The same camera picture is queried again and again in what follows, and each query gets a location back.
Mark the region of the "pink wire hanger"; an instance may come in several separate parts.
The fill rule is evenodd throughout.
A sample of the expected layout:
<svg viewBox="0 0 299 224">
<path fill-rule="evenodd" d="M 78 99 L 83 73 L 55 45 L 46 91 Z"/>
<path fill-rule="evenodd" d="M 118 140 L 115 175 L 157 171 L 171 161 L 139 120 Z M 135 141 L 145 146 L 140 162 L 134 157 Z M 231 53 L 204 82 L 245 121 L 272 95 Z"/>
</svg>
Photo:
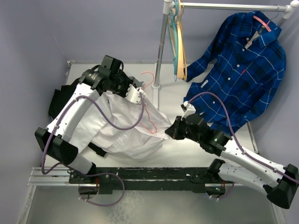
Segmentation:
<svg viewBox="0 0 299 224">
<path fill-rule="evenodd" d="M 144 71 L 144 72 L 142 72 L 141 74 L 143 75 L 143 74 L 147 74 L 147 73 L 151 74 L 153 79 L 152 79 L 152 81 L 151 81 L 150 83 L 148 83 L 148 84 L 146 84 L 144 87 L 142 87 L 142 90 L 145 90 L 150 84 L 152 84 L 152 83 L 155 81 L 155 76 L 154 76 L 154 74 L 153 74 L 151 71 Z M 147 105 L 144 104 L 145 111 L 146 111 L 146 113 L 147 113 L 147 115 L 148 115 L 148 122 L 151 123 L 151 124 L 153 125 L 154 130 L 149 129 L 149 128 L 146 127 L 143 123 L 141 123 L 141 125 L 142 125 L 147 131 L 149 131 L 151 134 L 156 134 L 156 133 L 157 133 L 157 127 L 156 127 L 155 124 L 150 120 L 150 113 L 149 113 L 149 111 L 147 110 L 147 107 L 146 107 L 146 106 L 147 106 Z"/>
</svg>

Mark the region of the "white shirt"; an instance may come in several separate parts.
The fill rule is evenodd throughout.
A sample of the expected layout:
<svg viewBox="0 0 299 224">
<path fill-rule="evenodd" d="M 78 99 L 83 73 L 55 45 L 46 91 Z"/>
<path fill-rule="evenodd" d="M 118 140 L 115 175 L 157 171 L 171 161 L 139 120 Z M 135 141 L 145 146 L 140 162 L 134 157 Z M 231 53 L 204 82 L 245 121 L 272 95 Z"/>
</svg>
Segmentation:
<svg viewBox="0 0 299 224">
<path fill-rule="evenodd" d="M 143 123 L 154 130 L 148 122 L 145 108 L 106 92 L 96 100 L 104 114 L 92 105 L 77 125 L 70 144 L 82 152 L 92 143 L 107 153 L 122 154 L 133 159 L 154 153 L 168 139 L 164 132 L 171 126 L 171 122 L 154 107 L 146 94 L 142 97 L 150 113 L 150 120 L 157 127 L 156 134 L 151 134 L 141 125 Z"/>
</svg>

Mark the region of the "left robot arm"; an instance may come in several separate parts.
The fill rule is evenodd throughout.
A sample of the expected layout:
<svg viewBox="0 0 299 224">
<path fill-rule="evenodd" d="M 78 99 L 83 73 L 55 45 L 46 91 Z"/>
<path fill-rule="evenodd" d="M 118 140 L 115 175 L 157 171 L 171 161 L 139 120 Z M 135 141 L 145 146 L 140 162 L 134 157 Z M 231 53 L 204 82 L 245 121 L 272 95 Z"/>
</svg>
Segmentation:
<svg viewBox="0 0 299 224">
<path fill-rule="evenodd" d="M 46 175 L 46 156 L 50 156 L 70 169 L 79 172 L 80 178 L 91 183 L 96 178 L 96 165 L 80 154 L 78 148 L 70 144 L 73 133 L 88 109 L 94 105 L 104 114 L 96 100 L 110 91 L 134 104 L 143 104 L 142 93 L 135 88 L 134 81 L 123 71 L 121 60 L 104 56 L 102 63 L 83 72 L 78 79 L 74 93 L 59 115 L 45 129 L 37 128 L 35 137 L 42 150 L 41 170 Z"/>
</svg>

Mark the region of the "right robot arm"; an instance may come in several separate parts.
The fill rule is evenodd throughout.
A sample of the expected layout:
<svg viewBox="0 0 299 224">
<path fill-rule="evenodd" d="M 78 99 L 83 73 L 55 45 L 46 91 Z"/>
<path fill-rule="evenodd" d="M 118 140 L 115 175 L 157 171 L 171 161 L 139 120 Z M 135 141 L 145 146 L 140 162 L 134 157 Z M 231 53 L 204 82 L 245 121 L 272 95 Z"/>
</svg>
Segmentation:
<svg viewBox="0 0 299 224">
<path fill-rule="evenodd" d="M 198 114 L 186 118 L 177 116 L 165 134 L 174 140 L 192 140 L 206 152 L 219 157 L 209 167 L 210 181 L 223 179 L 245 185 L 266 195 L 276 206 L 290 208 L 299 187 L 296 166 L 284 166 L 242 148 L 229 135 L 211 129 Z"/>
</svg>

